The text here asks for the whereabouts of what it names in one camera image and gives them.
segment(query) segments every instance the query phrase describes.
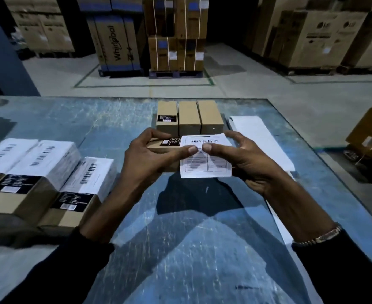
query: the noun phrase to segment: black label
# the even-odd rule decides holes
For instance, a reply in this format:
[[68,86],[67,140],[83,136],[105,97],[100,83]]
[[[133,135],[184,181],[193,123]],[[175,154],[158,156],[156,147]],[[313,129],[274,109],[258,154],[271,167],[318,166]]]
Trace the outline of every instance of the black label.
[[94,194],[63,192],[51,208],[83,212]]
[[179,146],[180,139],[178,137],[173,137],[168,140],[164,140],[160,146]]
[[158,122],[177,122],[176,115],[158,115]]
[[7,175],[0,182],[0,192],[27,194],[40,179],[40,176]]

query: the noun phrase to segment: bracelet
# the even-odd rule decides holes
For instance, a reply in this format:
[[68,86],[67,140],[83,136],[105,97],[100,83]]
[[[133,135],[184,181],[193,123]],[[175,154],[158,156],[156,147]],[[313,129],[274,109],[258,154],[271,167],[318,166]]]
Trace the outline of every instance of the bracelet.
[[306,241],[306,242],[298,242],[298,243],[293,242],[293,243],[295,246],[305,247],[305,246],[315,245],[315,244],[319,244],[319,243],[323,243],[325,241],[331,240],[341,233],[342,226],[339,225],[338,223],[336,223],[336,225],[337,226],[333,230],[327,232],[325,235],[322,235],[318,238],[315,238],[313,240]]

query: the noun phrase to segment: concrete floor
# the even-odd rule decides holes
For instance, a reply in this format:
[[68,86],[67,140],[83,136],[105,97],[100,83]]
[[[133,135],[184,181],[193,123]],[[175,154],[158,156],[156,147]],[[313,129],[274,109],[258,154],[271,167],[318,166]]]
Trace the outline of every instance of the concrete floor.
[[[267,98],[315,149],[345,147],[372,106],[372,75],[283,77],[224,44],[206,47],[203,79],[100,78],[96,55],[24,61],[42,96]],[[321,157],[372,212],[372,184],[356,169]]]

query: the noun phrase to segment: black sleeve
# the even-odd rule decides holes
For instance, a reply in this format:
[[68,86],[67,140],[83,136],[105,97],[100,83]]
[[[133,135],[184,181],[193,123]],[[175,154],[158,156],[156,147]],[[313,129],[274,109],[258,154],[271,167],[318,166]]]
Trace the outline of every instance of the black sleeve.
[[372,261],[346,231],[320,244],[292,248],[324,304],[372,303]]
[[0,303],[82,303],[113,251],[112,244],[93,242],[76,228]]

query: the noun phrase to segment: blue work surface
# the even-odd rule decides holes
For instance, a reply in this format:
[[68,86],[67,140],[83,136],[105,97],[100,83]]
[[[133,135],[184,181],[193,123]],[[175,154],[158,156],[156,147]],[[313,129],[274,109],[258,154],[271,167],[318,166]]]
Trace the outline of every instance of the blue work surface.
[[[7,100],[0,107],[0,140],[74,141],[82,156],[116,159],[119,170],[130,141],[151,126],[158,102]],[[216,102],[225,117],[262,118],[293,161],[296,180],[372,259],[372,216],[280,113],[267,100]],[[263,198],[237,178],[181,179],[179,173],[164,174],[126,216],[112,242],[115,252],[85,303],[310,302]],[[18,276],[14,270],[18,268],[23,274],[14,282],[0,280],[0,295],[53,249],[42,255],[39,248],[7,251],[8,268],[0,273],[7,271],[9,277],[14,271]],[[68,282],[61,283],[69,287]]]

